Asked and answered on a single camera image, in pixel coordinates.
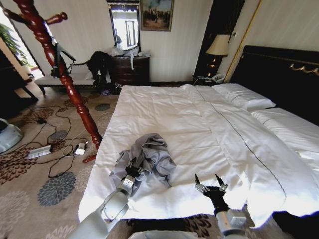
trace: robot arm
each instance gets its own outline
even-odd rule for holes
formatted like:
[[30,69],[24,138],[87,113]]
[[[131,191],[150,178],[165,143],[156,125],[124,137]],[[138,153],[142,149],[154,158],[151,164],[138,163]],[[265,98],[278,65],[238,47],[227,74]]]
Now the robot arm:
[[134,182],[135,177],[126,175],[116,190],[78,225],[68,239],[105,239],[129,209]]
[[216,178],[220,187],[206,187],[199,182],[197,175],[195,175],[195,188],[212,201],[218,227],[225,239],[247,239],[244,236],[245,231],[242,229],[246,222],[245,214],[240,210],[228,207],[223,199],[227,185],[217,175]]

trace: framed painting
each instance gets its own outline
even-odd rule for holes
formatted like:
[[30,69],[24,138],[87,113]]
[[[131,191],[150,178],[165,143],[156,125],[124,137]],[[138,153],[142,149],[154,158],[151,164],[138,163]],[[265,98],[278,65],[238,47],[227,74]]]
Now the framed painting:
[[170,31],[174,0],[141,0],[143,31]]

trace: lamp shade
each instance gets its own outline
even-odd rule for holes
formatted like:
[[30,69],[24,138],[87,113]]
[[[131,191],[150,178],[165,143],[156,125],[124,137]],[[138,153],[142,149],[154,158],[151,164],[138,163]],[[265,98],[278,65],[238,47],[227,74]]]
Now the lamp shade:
[[226,56],[228,54],[229,38],[230,35],[217,35],[206,53],[210,55]]

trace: white duvet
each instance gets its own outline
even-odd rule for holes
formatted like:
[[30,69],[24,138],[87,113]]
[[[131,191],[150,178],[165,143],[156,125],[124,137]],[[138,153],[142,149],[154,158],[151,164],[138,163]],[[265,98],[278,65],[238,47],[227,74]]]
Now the white duvet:
[[230,208],[248,211],[257,227],[273,211],[302,216],[319,210],[312,170],[248,112],[228,103],[211,87],[124,86],[103,137],[79,208],[82,221],[115,189],[109,174],[119,152],[137,138],[159,133],[177,164],[171,188],[151,175],[129,199],[125,219],[181,218],[213,214],[211,201],[195,189],[228,189]]

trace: patterned carpet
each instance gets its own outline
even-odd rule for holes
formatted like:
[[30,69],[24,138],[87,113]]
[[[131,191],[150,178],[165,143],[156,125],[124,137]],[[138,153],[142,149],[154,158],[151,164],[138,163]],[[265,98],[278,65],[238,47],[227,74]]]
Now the patterned carpet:
[[[113,112],[118,99],[118,96],[92,93],[92,89],[81,90],[81,95],[94,119],[102,113]],[[24,138],[0,155],[0,239],[65,239],[78,224],[79,203],[94,164],[82,163],[84,158],[96,153],[86,131],[72,142],[75,146],[88,139],[85,154],[74,160],[62,157],[64,149],[66,154],[72,152],[71,147],[65,147],[83,130],[66,92],[49,89],[46,97],[37,96],[36,105],[9,119],[23,131]],[[102,136],[111,116],[102,115],[97,121]],[[48,124],[38,124],[39,117]],[[26,159],[30,150],[47,144],[52,144],[52,154]],[[222,238],[215,217],[207,215],[176,220],[121,221],[108,238],[127,239],[132,232],[147,229],[184,230],[197,232],[204,238]],[[251,239],[291,238],[272,218],[261,229],[247,228],[246,235]]]

